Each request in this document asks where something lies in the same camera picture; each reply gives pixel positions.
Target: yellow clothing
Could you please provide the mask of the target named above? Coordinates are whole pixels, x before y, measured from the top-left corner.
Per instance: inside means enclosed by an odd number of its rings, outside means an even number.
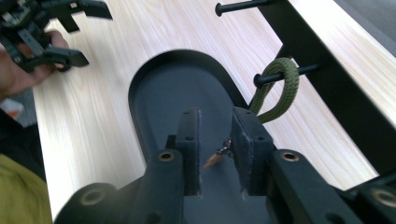
[[[0,223],[52,223],[46,183],[5,155],[0,155]]]

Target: light wood surface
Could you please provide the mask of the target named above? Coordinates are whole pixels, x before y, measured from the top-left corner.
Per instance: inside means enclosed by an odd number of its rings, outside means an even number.
[[[67,34],[58,22],[51,24],[91,64],[55,74],[34,89],[53,217],[79,188],[93,182],[120,188],[144,173],[128,89],[150,58],[172,49],[211,55],[250,101],[253,76],[281,46],[256,8],[219,18],[214,11],[218,0],[106,2],[114,21],[75,16],[81,30],[76,34]],[[395,59],[333,1],[291,2],[395,124]],[[276,84],[264,110],[277,101],[281,88]],[[265,128],[277,147],[304,153],[337,188],[376,176],[305,77],[290,111]]]

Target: black metal frame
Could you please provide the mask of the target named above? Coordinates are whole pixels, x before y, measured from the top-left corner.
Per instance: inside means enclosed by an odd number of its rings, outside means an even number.
[[[259,11],[283,43],[276,57],[292,57],[301,67],[318,64],[320,68],[306,76],[324,103],[380,174],[395,169],[396,129],[393,125],[288,0],[256,0],[241,4],[248,8],[260,2]],[[227,6],[217,5],[218,15],[222,10],[231,11]]]

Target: metal screw hole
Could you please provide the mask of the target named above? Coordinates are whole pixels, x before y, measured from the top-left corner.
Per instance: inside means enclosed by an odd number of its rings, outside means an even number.
[[[389,206],[396,207],[396,195],[383,189],[373,189],[374,198],[380,203]]]
[[[295,155],[295,154],[293,154],[291,152],[282,153],[280,156],[285,161],[298,161],[300,159],[299,156],[297,156],[297,155]]]
[[[80,202],[82,205],[91,206],[101,202],[106,197],[106,192],[103,189],[91,189],[85,192]]]
[[[175,158],[175,155],[171,152],[163,152],[160,154],[160,161],[172,161]]]

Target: black rod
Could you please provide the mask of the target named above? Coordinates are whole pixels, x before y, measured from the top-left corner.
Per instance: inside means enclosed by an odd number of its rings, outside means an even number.
[[[319,69],[318,64],[312,64],[312,65],[308,65],[308,66],[304,66],[304,67],[299,67],[298,73],[300,75],[305,75],[307,73],[315,72],[318,69]],[[283,73],[275,73],[275,74],[271,74],[268,76],[262,76],[262,75],[258,74],[254,77],[253,81],[254,81],[254,85],[260,89],[266,84],[277,82],[277,81],[280,81],[283,79],[284,79]]]
[[[251,7],[265,6],[265,5],[268,5],[270,2],[271,2],[271,0],[256,0],[256,1],[250,1],[250,2],[234,3],[234,4],[224,5],[224,6],[220,3],[218,3],[216,5],[216,15],[218,15],[220,17],[221,14],[224,12],[247,9],[247,8],[251,8]]]

